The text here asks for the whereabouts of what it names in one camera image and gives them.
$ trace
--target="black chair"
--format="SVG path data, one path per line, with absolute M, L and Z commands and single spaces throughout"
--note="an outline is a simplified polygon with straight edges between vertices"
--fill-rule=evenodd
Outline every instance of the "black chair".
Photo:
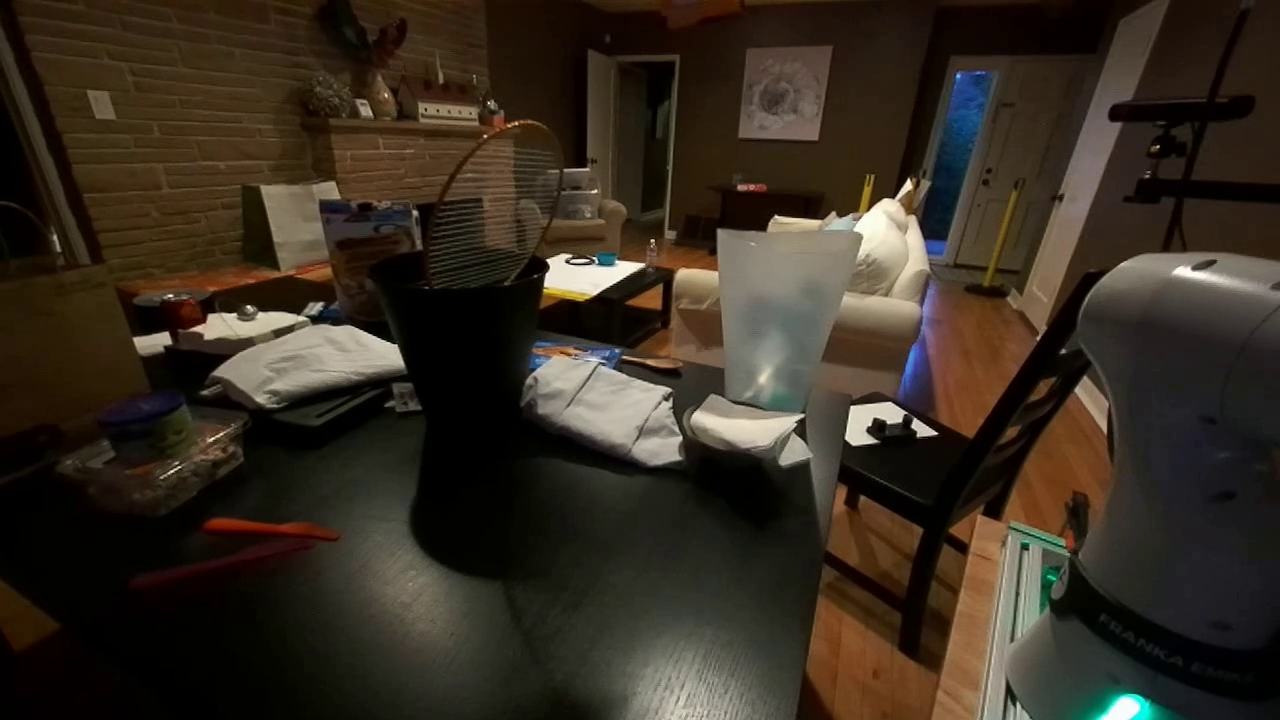
M 951 522 L 962 522 L 978 507 L 984 507 L 984 516 L 994 519 L 1006 516 L 1006 502 L 1029 450 L 1088 370 L 1088 354 L 1071 348 L 1071 334 L 1075 311 L 1100 274 L 1103 271 L 1088 271 L 1075 278 L 1071 297 L 1058 308 L 1044 334 L 1022 362 L 1022 370 L 1009 380 L 978 435 L 928 418 L 935 429 L 935 435 L 928 440 L 846 446 L 842 482 L 850 489 L 850 502 L 872 496 L 889 510 L 922 522 L 923 532 L 911 554 L 911 579 L 906 595 L 889 590 L 885 585 L 828 551 L 834 571 L 899 609 L 899 651 L 922 651 L 928 589 L 943 544 L 967 551 L 951 535 Z

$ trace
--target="coffee table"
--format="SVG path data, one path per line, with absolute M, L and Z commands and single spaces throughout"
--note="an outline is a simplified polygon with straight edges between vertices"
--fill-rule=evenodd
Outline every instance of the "coffee table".
M 636 348 L 674 324 L 674 278 L 674 268 L 642 263 L 634 274 L 584 301 L 574 288 L 545 288 L 540 329 Z M 634 301 L 654 288 L 662 288 L 662 308 L 636 308 Z
M 684 370 L 677 401 L 710 386 Z M 418 416 L 326 446 L 253 444 L 239 476 L 163 519 L 13 482 L 0 571 L 141 687 L 135 716 L 791 720 L 837 489 L 834 416 L 809 416 L 818 465 L 791 476 L 654 476 L 535 429 L 493 440 L 504 465 L 434 480 L 501 489 L 493 510 L 461 516 L 509 560 L 501 575 L 439 564 L 408 529 Z M 195 535 L 217 510 L 317 519 L 342 544 L 195 590 L 130 590 L 131 571 L 224 551 Z

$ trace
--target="sofa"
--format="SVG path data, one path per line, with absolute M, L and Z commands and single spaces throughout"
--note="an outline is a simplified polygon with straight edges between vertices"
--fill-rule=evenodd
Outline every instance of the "sofa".
M 770 232 L 858 232 L 861 253 L 837 329 L 824 348 L 824 382 L 850 391 L 895 391 L 922 332 L 928 246 L 909 194 L 889 194 L 864 217 L 773 217 Z M 681 268 L 674 284 L 674 343 L 684 362 L 720 362 L 720 274 Z

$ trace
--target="doorway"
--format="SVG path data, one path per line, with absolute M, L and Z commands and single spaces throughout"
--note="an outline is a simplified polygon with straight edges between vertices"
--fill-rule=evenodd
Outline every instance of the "doorway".
M 1025 274 L 1036 256 L 1088 56 L 955 56 L 928 141 L 922 226 L 935 263 Z
M 674 232 L 681 56 L 587 56 L 587 159 L 646 234 Z

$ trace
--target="floor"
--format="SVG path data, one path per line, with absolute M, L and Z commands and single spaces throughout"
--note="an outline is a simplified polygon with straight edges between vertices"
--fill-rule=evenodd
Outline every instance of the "floor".
M 646 234 L 634 234 L 623 256 L 646 256 Z M 662 263 L 713 268 L 713 256 L 677 239 L 662 243 Z M 1006 301 L 964 290 L 964 284 L 939 274 L 928 290 L 923 332 L 906 391 L 928 395 L 943 424 L 972 431 L 989 403 L 1001 395 L 1006 380 L 1013 374 L 1029 343 L 1029 324 Z M 642 343 L 642 350 L 668 350 L 668 332 Z M 1013 492 L 1009 519 L 1060 532 L 1064 499 L 1071 492 L 1093 496 L 1093 507 L 1100 507 L 1108 492 L 1103 431 L 1088 418 L 1088 410 L 1075 401 L 1058 416 L 1036 455 L 1029 459 Z M 911 529 L 895 522 L 875 502 L 861 502 L 858 510 L 837 502 L 834 510 L 828 548 L 885 575 L 889 585 L 906 585 L 911 539 Z M 895 616 L 885 602 L 875 602 L 861 589 L 824 579 L 818 599 L 801 720 L 928 716 L 962 571 L 964 560 L 949 551 L 933 590 L 923 660 L 909 660 L 895 651 Z M 30 602 L 5 585 L 0 609 L 0 634 L 10 634 L 10 642 L 16 646 L 35 642 L 40 656 L 40 634 L 49 634 L 49 618 L 40 611 L 30 611 Z M 83 660 L 78 651 L 52 656 L 56 665 L 40 665 L 52 672 L 52 678 L 35 674 L 35 683 L 52 693 L 79 687 Z

